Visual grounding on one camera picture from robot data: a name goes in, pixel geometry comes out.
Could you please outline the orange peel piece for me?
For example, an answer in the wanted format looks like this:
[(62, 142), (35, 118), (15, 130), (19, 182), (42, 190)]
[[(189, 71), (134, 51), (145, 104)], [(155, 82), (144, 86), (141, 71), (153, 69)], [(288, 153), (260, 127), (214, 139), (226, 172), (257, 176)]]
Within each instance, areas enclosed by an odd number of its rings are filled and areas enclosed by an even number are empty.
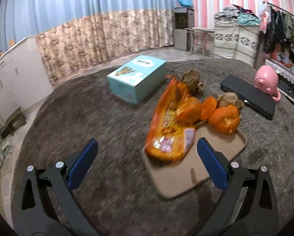
[(217, 108), (208, 119), (208, 124), (223, 134), (234, 133), (239, 123), (239, 111), (234, 105)]
[(206, 98), (201, 105), (200, 120), (207, 120), (217, 108), (217, 99), (213, 96)]

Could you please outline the orange snack wrapper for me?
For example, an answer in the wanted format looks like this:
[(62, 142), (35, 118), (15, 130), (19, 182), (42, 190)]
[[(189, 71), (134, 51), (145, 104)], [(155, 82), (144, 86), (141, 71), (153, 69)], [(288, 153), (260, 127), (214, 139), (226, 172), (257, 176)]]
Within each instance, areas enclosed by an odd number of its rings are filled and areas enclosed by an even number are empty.
[(195, 127), (177, 120), (182, 103), (190, 98), (186, 84), (172, 78), (161, 95), (147, 134), (145, 153), (165, 162), (182, 160), (194, 143)]

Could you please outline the cardboard scrap on floor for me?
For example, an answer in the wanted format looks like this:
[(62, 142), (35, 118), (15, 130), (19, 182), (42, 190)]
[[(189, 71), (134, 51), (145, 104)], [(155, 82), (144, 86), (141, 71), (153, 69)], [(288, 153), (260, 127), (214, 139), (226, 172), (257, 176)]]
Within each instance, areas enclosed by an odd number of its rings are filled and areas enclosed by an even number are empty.
[(18, 107), (7, 119), (4, 127), (0, 130), (0, 137), (5, 139), (26, 124), (26, 116), (22, 113), (21, 107)]

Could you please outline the black rectangular case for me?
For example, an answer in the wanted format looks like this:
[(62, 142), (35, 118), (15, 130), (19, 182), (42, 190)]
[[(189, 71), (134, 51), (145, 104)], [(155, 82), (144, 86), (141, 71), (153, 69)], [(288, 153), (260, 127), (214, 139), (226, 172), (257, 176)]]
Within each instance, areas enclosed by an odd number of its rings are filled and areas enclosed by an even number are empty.
[(266, 93), (233, 75), (226, 76), (220, 83), (224, 92), (234, 92), (238, 98), (254, 111), (272, 120), (275, 113), (276, 103)]

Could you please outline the brown crumpled husk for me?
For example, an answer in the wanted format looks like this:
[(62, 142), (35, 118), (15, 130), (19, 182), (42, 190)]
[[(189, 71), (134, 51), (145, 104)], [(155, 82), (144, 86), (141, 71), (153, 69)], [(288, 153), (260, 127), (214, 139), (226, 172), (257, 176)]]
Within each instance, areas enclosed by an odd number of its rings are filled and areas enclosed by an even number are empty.
[(200, 73), (194, 69), (188, 70), (182, 77), (184, 83), (190, 92), (201, 92), (205, 88), (204, 83), (200, 79)]
[(226, 92), (217, 97), (217, 107), (235, 106), (239, 111), (244, 107), (244, 102), (234, 92)]

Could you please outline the white cabinet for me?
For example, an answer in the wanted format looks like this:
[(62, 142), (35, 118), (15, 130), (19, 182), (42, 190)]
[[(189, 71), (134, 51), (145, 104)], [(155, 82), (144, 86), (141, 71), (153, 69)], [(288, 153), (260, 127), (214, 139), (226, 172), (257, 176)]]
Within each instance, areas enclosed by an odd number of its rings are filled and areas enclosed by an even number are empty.
[(22, 39), (0, 58), (0, 128), (17, 109), (27, 111), (52, 91), (35, 38)]

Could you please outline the low lace covered bench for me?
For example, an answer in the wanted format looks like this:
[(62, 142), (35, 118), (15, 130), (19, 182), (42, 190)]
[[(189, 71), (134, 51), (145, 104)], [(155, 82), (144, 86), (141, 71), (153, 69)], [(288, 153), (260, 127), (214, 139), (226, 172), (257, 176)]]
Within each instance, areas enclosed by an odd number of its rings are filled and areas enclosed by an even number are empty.
[(271, 66), (279, 77), (278, 89), (288, 99), (294, 102), (294, 73), (281, 63), (266, 59), (265, 64)]

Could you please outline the pink pig mug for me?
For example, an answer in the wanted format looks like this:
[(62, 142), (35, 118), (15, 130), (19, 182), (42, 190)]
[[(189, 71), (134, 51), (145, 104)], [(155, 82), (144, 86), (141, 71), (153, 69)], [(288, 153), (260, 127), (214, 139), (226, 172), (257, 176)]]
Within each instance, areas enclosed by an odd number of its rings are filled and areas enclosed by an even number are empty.
[(260, 89), (270, 96), (275, 103), (280, 102), (281, 94), (277, 88), (279, 85), (279, 77), (271, 66), (263, 65), (257, 70), (253, 85), (255, 88)]

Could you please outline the light blue carton box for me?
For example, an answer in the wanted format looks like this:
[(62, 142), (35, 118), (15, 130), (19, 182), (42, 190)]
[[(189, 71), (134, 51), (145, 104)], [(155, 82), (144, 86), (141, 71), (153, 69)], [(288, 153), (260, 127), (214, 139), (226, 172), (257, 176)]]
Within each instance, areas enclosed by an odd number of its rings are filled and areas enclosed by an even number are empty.
[(167, 75), (166, 60), (140, 55), (107, 75), (111, 92), (120, 99), (138, 104)]

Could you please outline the patterned cloth covered cabinet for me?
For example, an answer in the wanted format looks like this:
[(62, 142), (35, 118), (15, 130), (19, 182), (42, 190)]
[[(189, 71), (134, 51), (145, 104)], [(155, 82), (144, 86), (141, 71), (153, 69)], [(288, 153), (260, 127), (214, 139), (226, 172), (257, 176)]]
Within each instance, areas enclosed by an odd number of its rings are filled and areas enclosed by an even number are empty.
[(241, 60), (253, 67), (257, 47), (257, 26), (242, 26), (233, 20), (215, 20), (214, 55)]

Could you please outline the small metal stool table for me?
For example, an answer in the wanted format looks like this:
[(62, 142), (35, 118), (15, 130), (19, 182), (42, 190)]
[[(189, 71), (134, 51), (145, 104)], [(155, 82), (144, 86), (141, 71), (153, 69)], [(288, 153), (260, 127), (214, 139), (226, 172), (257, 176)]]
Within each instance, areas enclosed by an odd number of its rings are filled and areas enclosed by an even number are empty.
[(210, 28), (185, 28), (190, 36), (190, 54), (193, 54), (196, 50), (200, 50), (202, 56), (206, 56), (207, 41), (210, 36), (215, 33), (214, 29)]

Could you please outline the clothes rack with garments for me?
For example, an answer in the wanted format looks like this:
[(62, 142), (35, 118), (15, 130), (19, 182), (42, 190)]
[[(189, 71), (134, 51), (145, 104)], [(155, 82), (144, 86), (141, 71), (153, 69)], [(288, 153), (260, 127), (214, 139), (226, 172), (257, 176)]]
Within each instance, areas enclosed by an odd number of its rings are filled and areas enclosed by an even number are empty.
[(258, 33), (254, 67), (271, 60), (294, 74), (294, 14), (264, 1)]

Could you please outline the blue floral curtain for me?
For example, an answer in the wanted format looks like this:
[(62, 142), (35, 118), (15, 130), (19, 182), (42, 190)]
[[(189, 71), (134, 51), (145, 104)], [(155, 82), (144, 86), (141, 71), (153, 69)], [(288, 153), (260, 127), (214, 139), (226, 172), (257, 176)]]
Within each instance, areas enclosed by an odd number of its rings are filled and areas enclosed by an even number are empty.
[(35, 37), (52, 84), (173, 44), (175, 0), (0, 0), (0, 51)]

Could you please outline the pile of folded clothes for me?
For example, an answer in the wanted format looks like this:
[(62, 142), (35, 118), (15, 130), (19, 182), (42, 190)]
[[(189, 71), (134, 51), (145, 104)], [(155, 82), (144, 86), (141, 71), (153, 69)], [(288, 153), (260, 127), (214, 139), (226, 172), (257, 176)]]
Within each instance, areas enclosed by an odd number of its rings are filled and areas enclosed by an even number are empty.
[(237, 21), (241, 26), (259, 26), (261, 19), (252, 10), (241, 6), (230, 4), (214, 15), (215, 20)]

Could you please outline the blue covered water bottle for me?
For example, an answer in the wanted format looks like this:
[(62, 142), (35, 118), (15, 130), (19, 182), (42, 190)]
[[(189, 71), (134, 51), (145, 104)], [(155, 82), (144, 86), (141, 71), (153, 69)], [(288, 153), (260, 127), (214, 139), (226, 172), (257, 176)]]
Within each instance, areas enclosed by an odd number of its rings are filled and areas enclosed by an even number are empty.
[(192, 0), (177, 0), (180, 7), (189, 7), (193, 8), (193, 1)]

